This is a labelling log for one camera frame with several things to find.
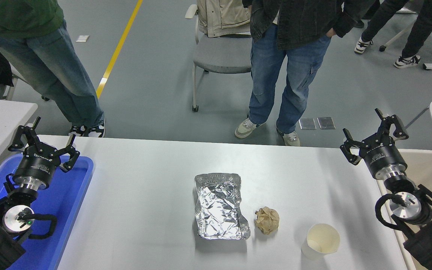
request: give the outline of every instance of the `beige jacket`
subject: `beige jacket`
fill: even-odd
[[[210,38],[249,32],[250,14],[241,0],[198,0],[199,31]]]

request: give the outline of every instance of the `white paper cup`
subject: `white paper cup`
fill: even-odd
[[[320,223],[307,231],[301,251],[310,260],[319,260],[326,254],[335,253],[338,247],[338,231],[331,225]]]

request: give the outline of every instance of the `black jacket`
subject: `black jacket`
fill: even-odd
[[[343,37],[374,0],[242,0],[252,5],[251,35],[259,40],[279,11],[277,47],[288,50],[316,41],[331,28]]]

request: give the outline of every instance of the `crumpled brown paper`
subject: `crumpled brown paper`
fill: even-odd
[[[260,208],[255,212],[257,219],[254,222],[263,234],[274,232],[279,226],[279,214],[269,207]]]

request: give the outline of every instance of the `white sneaker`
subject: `white sneaker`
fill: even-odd
[[[408,58],[403,58],[402,56],[394,62],[394,66],[396,68],[407,68],[407,67],[415,67],[420,63],[421,56],[415,55]]]
[[[76,137],[81,137],[84,135],[84,131],[86,130],[85,126],[71,126],[71,130],[67,134],[68,136],[76,135]]]
[[[296,134],[296,131],[293,131],[289,134],[282,133],[277,128],[276,128],[276,131],[283,138],[285,146],[301,146],[301,141],[300,141],[300,138],[298,137],[298,134]]]
[[[104,128],[104,124],[106,123],[106,117],[98,126],[92,127],[88,129],[88,133],[85,134],[85,137],[94,137],[94,138],[103,138],[106,133],[106,129]]]
[[[257,127],[259,127],[261,125],[264,125],[264,123],[255,124],[255,123],[251,122],[251,120],[249,120],[249,117],[248,117],[234,131],[234,135],[240,139],[244,139],[247,136],[249,136],[253,132],[253,130],[255,130]]]
[[[367,41],[367,42],[363,42],[363,40],[360,38],[358,40],[358,43],[356,43],[356,47],[354,48],[354,52],[358,53],[358,54],[362,54],[365,52],[365,49],[372,45],[372,40]]]

